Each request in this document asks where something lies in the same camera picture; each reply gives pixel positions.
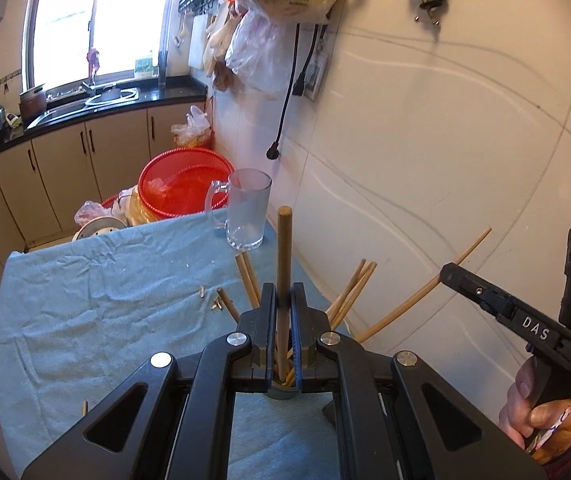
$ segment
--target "black power cord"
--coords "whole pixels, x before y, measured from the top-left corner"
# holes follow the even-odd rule
[[[299,77],[294,83],[294,89],[292,91],[292,95],[296,95],[297,97],[301,97],[303,95],[303,90],[305,89],[305,75],[308,72],[308,65],[310,64],[310,60],[312,59],[312,55],[314,54],[314,49],[317,46],[317,37],[319,36],[319,25],[314,25],[314,34],[312,36],[312,44],[310,45],[310,52],[308,52],[308,57],[305,60],[305,64]]]
[[[299,49],[300,28],[301,28],[300,24],[297,23],[296,34],[294,35],[294,58],[292,61],[292,72],[290,73],[290,84],[288,85],[287,94],[285,95],[284,108],[283,111],[281,111],[281,121],[279,123],[279,131],[277,133],[277,139],[275,139],[275,142],[272,143],[272,146],[270,146],[270,149],[266,153],[266,156],[267,158],[269,158],[269,160],[277,160],[277,158],[279,158],[279,140],[281,140],[281,132],[284,129],[284,120],[286,118],[287,104],[288,101],[290,101],[290,94],[292,93],[292,87],[294,84],[294,73],[296,72],[296,52]]]

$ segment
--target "glass mug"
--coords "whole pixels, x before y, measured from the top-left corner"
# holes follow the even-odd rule
[[[226,229],[228,243],[240,251],[261,245],[266,228],[272,179],[263,171],[246,168],[230,174],[228,182],[213,180],[206,196],[206,212],[215,229]],[[216,193],[228,196],[228,219],[217,222],[212,213]]]

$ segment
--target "hand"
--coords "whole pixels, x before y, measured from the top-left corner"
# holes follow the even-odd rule
[[[532,409],[527,400],[534,387],[534,357],[530,357],[517,372],[515,382],[507,391],[507,403],[499,413],[499,428],[521,449],[524,440],[534,431],[546,430],[555,424],[571,400],[553,400]],[[561,456],[571,446],[571,413],[543,447],[534,453],[539,464]]]

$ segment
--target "black countertop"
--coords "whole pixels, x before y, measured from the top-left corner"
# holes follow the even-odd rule
[[[139,85],[137,81],[131,81],[118,86],[120,88],[136,88]],[[14,130],[6,128],[0,132],[0,153],[35,137],[72,124],[142,108],[202,102],[206,100],[207,95],[208,89],[206,86],[190,76],[168,77],[166,88],[140,88],[139,99],[137,100],[126,101],[116,105],[84,108],[72,116],[63,117],[60,120],[54,120],[43,125],[39,124],[34,127],[29,126],[26,128],[24,125]]]

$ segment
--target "wrinkled fabric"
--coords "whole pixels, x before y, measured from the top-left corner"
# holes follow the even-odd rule
[[[259,282],[275,281],[276,247],[266,225],[250,253]],[[226,310],[210,310],[218,286],[240,312],[250,309],[234,253],[199,214],[10,256],[0,288],[0,421],[19,476],[80,419],[84,399],[92,408],[156,352],[192,354],[234,331]],[[305,283],[310,306],[328,306],[297,262],[293,280]],[[239,394],[229,478],[338,478],[335,432],[321,414],[329,400]]]

